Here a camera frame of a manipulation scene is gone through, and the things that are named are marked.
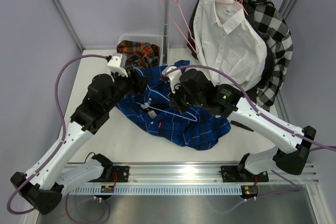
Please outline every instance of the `shirt placket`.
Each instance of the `shirt placket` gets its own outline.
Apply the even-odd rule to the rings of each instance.
[[[227,38],[227,34],[225,33],[224,28],[221,27],[219,49],[218,49],[218,54],[217,54],[215,66],[214,66],[214,68],[218,70],[221,70],[223,57],[224,57],[224,51],[225,51],[226,38]],[[211,71],[211,72],[212,72],[212,80],[215,83],[219,83],[219,73],[216,73],[214,71]]]

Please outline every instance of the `blue plaid shirt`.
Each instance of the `blue plaid shirt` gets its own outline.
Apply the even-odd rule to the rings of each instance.
[[[189,65],[189,61],[178,61],[175,66]],[[150,77],[148,86],[167,97],[170,84],[164,83],[161,78],[162,71],[166,66],[154,67],[142,70],[144,76]],[[148,88],[141,95],[126,95],[118,104],[117,108],[144,131],[154,135],[162,136],[179,146],[189,146],[196,150],[208,150],[218,143],[218,138],[228,133],[231,129],[226,118],[216,118],[204,109],[193,107],[188,110],[197,118],[193,122],[176,115],[171,115],[155,109],[143,109],[138,103],[149,102],[150,106],[167,112],[181,115],[181,113],[169,107],[169,101]],[[157,116],[150,117],[149,111],[154,111]],[[182,116],[191,118],[190,114]]]

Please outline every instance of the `plaid shirt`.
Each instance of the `plaid shirt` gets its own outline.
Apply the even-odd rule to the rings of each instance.
[[[175,66],[183,65],[189,65],[189,61],[175,63]],[[164,83],[160,79],[161,73],[165,68],[166,66],[154,67],[143,70],[142,73],[150,77],[150,82],[148,83],[150,88],[167,97],[170,84]],[[148,102],[154,108],[176,115],[181,115],[180,112],[169,107],[169,101],[148,88],[141,95],[126,95],[116,105],[128,119],[144,131],[154,136],[162,136],[179,146],[189,146],[200,151],[208,150],[218,142],[219,137],[225,135],[231,129],[230,123],[226,118],[216,118],[216,116],[209,114],[202,108],[194,107],[188,110],[189,113],[197,118],[197,122],[193,122],[155,109],[143,109],[137,102],[141,104]],[[157,116],[151,118],[148,114],[149,110],[154,111]],[[183,116],[192,118],[187,113],[184,113]]]
[[[275,67],[266,86],[258,89],[257,103],[264,109],[274,104],[275,97],[285,80],[287,68],[293,53],[293,43],[289,28],[283,16],[276,10],[271,0],[243,0],[250,6],[255,25],[273,52]]]
[[[149,43],[123,40],[117,45],[117,52],[127,56],[126,69],[152,68],[160,62],[160,47]]]

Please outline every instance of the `gray floor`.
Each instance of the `gray floor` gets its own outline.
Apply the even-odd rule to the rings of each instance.
[[[260,194],[290,186],[261,186]],[[88,201],[76,204],[90,196],[70,196],[69,210],[80,222],[95,221],[103,211],[103,204]],[[311,224],[317,223],[308,194],[285,193],[240,205],[229,214],[219,214],[230,209],[242,199],[238,196],[112,196],[108,199],[109,214],[101,223],[106,224]],[[65,201],[50,214],[39,216],[37,224],[71,224],[65,214]]]

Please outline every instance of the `blue hanger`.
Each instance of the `blue hanger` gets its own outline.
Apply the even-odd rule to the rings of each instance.
[[[142,73],[142,71],[141,71],[139,68],[134,67],[133,69],[136,69],[137,71],[139,71],[140,74],[143,76],[143,73]],[[166,99],[167,101],[170,101],[169,98],[165,97],[163,94],[157,92],[156,90],[151,89],[148,85],[147,85],[147,88],[148,88],[151,92],[157,93],[158,95],[162,96],[162,97],[163,97],[164,99]],[[193,122],[197,122],[197,121],[198,121],[197,117],[195,117],[195,116],[194,116],[192,113],[190,113],[190,112],[187,112],[187,114],[191,115],[194,119],[186,118],[185,116],[182,116],[182,115],[176,115],[176,114],[171,113],[171,112],[168,112],[168,111],[164,111],[164,110],[157,109],[157,108],[155,108],[155,107],[151,107],[147,102],[146,102],[145,104],[141,104],[141,103],[138,103],[138,102],[137,102],[137,104],[142,105],[142,106],[145,106],[145,107],[147,107],[147,108],[151,108],[151,109],[154,109],[154,110],[158,110],[158,111],[161,111],[161,112],[164,112],[164,113],[168,113],[168,114],[171,114],[171,115],[175,115],[175,116],[178,116],[178,117],[180,117],[180,118],[187,119],[187,120],[189,120],[189,121],[193,121]]]

